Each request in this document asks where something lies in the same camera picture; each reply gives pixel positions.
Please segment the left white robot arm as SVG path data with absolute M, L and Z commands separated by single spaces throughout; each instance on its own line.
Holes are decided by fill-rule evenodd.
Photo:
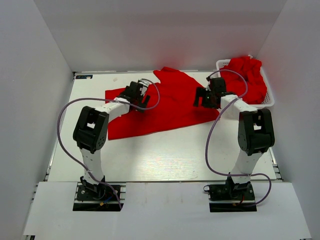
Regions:
M 138 110 L 145 109 L 150 100 L 146 92 L 151 83 L 145 78 L 137 82 L 132 81 L 108 103 L 96 108 L 85 106 L 80 112 L 73 131 L 73 140 L 80 149 L 83 164 L 87 167 L 80 182 L 96 200 L 103 198 L 106 193 L 101 149 L 107 140 L 108 125 L 116 118 L 129 113 L 133 106 Z

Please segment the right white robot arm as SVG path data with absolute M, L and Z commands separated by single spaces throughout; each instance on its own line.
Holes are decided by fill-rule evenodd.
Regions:
M 258 160 L 275 144 L 272 115 L 267 108 L 253 107 L 241 96 L 228 92 L 222 77 L 208 76 L 206 80 L 207 87 L 196 88 L 193 105 L 221 109 L 217 119 L 223 113 L 238 119 L 237 141 L 240 152 L 231 172 L 225 174 L 232 180 L 232 183 L 225 187 L 226 195 L 236 200 L 243 195 L 242 185 L 249 184 Z

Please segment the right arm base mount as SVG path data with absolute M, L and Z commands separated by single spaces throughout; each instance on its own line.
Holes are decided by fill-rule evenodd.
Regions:
M 256 212 L 253 187 L 232 192 L 226 184 L 207 184 L 203 191 L 208 194 L 211 213 Z

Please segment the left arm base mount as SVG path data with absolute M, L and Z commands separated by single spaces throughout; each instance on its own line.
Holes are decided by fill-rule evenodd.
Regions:
M 74 212 L 120 212 L 121 208 L 114 192 L 106 187 L 101 193 L 86 189 L 77 183 L 73 208 Z

